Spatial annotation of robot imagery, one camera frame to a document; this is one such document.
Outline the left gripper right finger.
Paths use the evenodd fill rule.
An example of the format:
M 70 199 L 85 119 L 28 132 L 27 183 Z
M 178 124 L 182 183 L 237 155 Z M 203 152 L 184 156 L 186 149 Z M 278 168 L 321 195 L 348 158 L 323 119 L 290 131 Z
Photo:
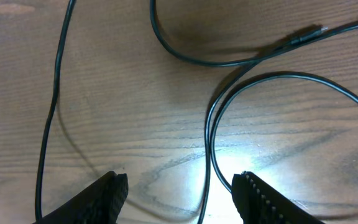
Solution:
M 233 176 L 231 195 L 244 224 L 324 224 L 252 172 Z

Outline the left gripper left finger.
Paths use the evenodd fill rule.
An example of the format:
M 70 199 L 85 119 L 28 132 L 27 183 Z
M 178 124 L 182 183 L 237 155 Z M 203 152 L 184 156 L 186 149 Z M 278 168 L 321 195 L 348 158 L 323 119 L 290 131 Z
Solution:
M 35 223 L 116 224 L 128 192 L 127 175 L 109 171 Z

